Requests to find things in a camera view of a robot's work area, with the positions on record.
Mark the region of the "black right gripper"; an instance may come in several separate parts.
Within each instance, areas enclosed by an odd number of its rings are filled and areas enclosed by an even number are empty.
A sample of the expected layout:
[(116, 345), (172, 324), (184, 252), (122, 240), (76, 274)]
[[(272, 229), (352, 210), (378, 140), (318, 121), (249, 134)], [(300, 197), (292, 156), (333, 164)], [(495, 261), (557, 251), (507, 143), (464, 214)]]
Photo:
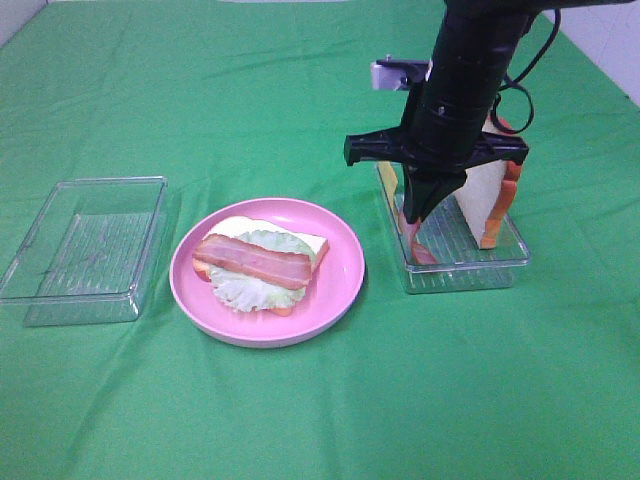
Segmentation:
[(405, 79), (408, 91), (398, 126), (349, 135), (344, 158), (351, 166), (385, 160), (403, 164), (403, 215), (409, 224), (425, 220), (451, 193), (464, 185), (466, 169), (496, 160), (520, 165), (529, 147), (506, 127), (484, 132), (496, 119), (503, 81)]

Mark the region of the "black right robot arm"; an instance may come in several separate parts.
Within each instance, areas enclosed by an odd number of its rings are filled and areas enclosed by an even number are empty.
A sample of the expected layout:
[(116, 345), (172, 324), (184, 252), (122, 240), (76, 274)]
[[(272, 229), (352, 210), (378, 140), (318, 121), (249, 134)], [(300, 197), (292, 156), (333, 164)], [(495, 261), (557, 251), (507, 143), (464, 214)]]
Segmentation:
[(428, 61), (386, 56), (371, 65), (375, 89), (406, 90), (399, 126), (350, 135), (348, 165), (386, 160), (403, 167), (403, 215), (414, 224), (462, 187), (467, 170), (498, 160), (522, 164), (527, 144), (505, 127), (485, 133), (487, 118), (520, 39), (545, 10), (576, 1), (449, 1)]

